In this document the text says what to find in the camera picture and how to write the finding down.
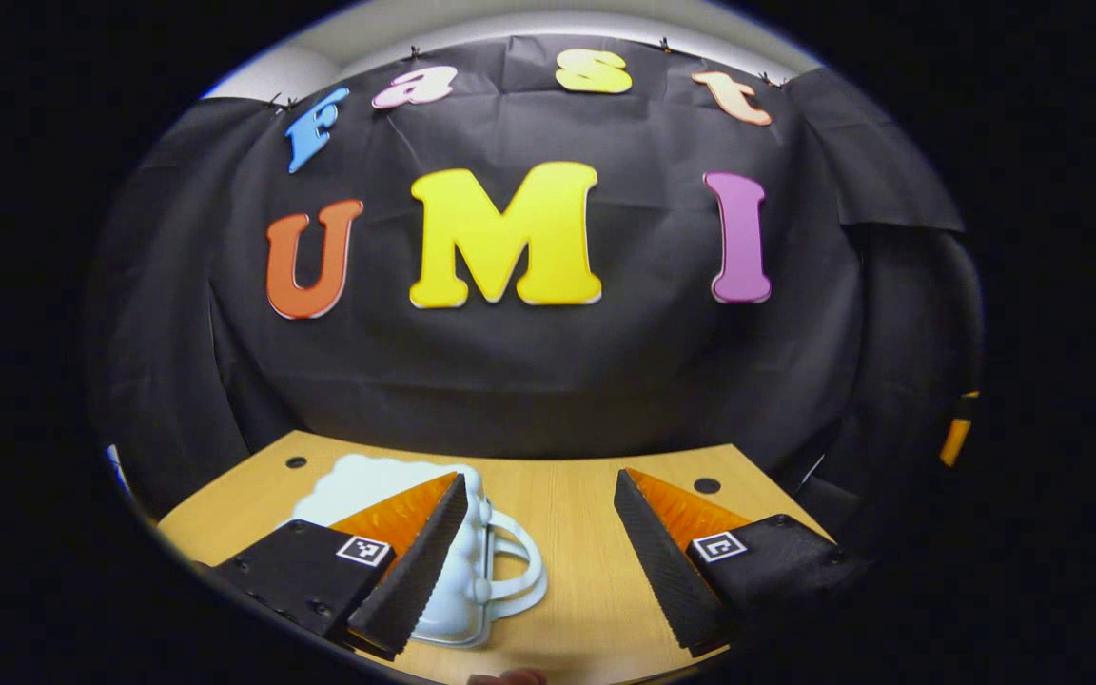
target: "table surface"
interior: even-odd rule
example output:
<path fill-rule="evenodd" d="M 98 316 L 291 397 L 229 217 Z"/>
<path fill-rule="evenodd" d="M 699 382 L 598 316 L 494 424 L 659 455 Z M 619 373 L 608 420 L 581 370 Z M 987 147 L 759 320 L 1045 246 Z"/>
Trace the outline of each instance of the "table surface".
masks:
<path fill-rule="evenodd" d="M 613 503 L 623 468 L 692 493 L 696 479 L 712 478 L 721 489 L 700 495 L 719 506 L 750 521 L 787 513 L 830 538 L 733 445 L 605 459 L 499 459 L 388 450 L 301 432 L 222 473 L 164 516 L 158 529 L 189 559 L 216 566 L 288 520 L 295 504 L 346 454 L 470 465 L 481 473 L 493 506 L 513 516 L 544 557 L 544 600 L 495 621 L 479 649 L 410 640 L 395 662 L 362 654 L 448 685 L 463 685 L 472 673 L 495 675 L 511 667 L 538 667 L 551 685 L 609 685 L 688 667 L 721 651 L 693 659 L 674 641 Z M 295 456 L 307 464 L 287 467 Z M 493 573 L 503 580 L 525 568 L 526 562 L 501 555 Z"/>

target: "ceramic mug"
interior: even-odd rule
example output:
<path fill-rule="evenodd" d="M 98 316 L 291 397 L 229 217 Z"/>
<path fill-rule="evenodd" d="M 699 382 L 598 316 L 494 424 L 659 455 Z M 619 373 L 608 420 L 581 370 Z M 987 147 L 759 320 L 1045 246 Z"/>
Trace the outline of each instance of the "ceramic mug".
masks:
<path fill-rule="evenodd" d="M 296 504 L 290 518 L 332 525 L 445 472 L 465 475 L 468 513 L 412 638 L 438 646 L 482 646 L 492 621 L 529 609 L 544 598 L 548 573 L 530 535 L 513 517 L 493 509 L 475 468 L 346 455 Z M 496 537 L 496 529 L 512 535 L 513 540 Z M 526 571 L 512 580 L 493 581 L 493 557 L 500 553 L 526 560 Z"/>

